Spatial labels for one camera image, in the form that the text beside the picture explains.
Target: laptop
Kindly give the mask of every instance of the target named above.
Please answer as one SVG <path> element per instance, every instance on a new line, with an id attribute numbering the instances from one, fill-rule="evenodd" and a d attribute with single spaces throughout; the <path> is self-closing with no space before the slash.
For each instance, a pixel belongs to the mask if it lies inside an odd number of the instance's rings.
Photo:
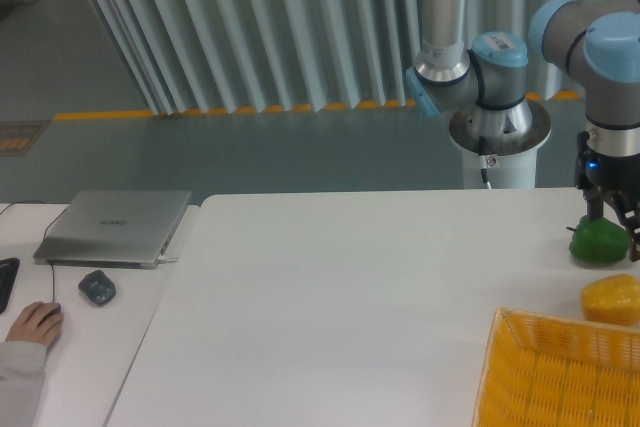
<path id="1" fill-rule="evenodd" d="M 81 191 L 33 257 L 62 265 L 155 268 L 190 199 L 189 191 Z"/>

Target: woven basket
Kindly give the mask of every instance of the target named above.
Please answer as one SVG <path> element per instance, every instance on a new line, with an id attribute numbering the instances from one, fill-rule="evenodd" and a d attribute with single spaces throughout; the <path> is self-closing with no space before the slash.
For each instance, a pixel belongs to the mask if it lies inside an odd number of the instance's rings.
<path id="1" fill-rule="evenodd" d="M 500 308 L 476 427 L 640 427 L 640 331 Z"/>

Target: white curtain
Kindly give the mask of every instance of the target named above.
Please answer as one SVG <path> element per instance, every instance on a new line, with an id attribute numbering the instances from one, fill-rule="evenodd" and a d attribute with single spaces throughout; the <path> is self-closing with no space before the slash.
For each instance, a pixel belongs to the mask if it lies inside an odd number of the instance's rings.
<path id="1" fill-rule="evenodd" d="M 405 104 L 420 0 L 93 0 L 155 113 Z M 526 40 L 547 0 L 469 0 L 467 40 Z M 530 52 L 528 90 L 575 88 Z"/>

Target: human hand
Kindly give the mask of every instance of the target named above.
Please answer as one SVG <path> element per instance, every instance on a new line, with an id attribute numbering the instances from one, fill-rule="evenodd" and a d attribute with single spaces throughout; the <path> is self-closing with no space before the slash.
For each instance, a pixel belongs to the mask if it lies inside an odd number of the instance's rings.
<path id="1" fill-rule="evenodd" d="M 34 302 L 24 308 L 7 334 L 7 341 L 35 342 L 49 348 L 62 332 L 60 304 Z"/>

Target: green bell pepper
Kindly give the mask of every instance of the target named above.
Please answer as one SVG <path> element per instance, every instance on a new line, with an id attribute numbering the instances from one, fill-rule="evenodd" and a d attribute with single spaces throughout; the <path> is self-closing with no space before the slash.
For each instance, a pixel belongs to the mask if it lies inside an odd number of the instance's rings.
<path id="1" fill-rule="evenodd" d="M 630 240 L 626 230 L 603 218 L 589 221 L 585 215 L 573 230 L 569 250 L 578 259 L 593 263 L 614 263 L 625 258 Z"/>

